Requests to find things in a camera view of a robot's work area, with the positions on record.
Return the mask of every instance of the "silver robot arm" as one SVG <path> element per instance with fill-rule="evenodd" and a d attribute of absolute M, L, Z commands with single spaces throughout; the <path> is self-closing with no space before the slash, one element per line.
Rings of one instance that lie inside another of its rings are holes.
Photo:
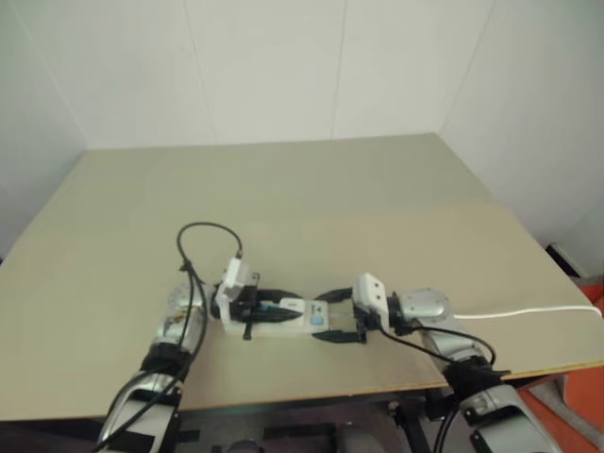
<path fill-rule="evenodd" d="M 449 300 L 432 289 L 387 296 L 377 278 L 364 274 L 353 287 L 353 302 L 379 316 L 386 332 L 436 327 L 468 333 L 453 316 Z M 475 429 L 470 440 L 478 453 L 562 453 L 518 392 L 498 374 L 484 373 L 491 366 L 475 341 L 438 331 L 420 333 L 426 348 L 454 361 L 435 359 L 459 401 L 461 414 Z"/>
<path fill-rule="evenodd" d="M 188 367 L 203 334 L 205 312 L 196 285 L 189 321 L 189 287 L 177 288 L 170 296 L 168 311 L 140 371 L 122 388 L 109 408 L 94 451 L 157 453 L 173 451 L 180 427 L 178 406 Z M 208 300 L 213 288 L 203 285 Z M 170 391 L 166 386 L 177 378 Z M 158 402 L 119 435 L 115 431 L 153 399 Z"/>

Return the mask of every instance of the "beige tabletop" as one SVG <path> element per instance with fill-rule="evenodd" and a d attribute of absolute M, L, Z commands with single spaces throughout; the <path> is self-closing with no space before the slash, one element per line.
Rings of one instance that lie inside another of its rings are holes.
<path fill-rule="evenodd" d="M 438 288 L 456 313 L 588 304 L 434 135 L 92 151 L 0 268 L 1 420 L 105 413 L 185 281 L 175 236 L 195 220 L 234 228 L 261 286 L 306 297 L 371 272 L 390 291 Z M 185 246 L 208 281 L 234 251 L 210 229 Z M 593 312 L 463 323 L 516 377 L 604 361 Z M 244 342 L 212 322 L 182 408 L 443 383 L 429 358 L 376 332 L 365 345 Z"/>

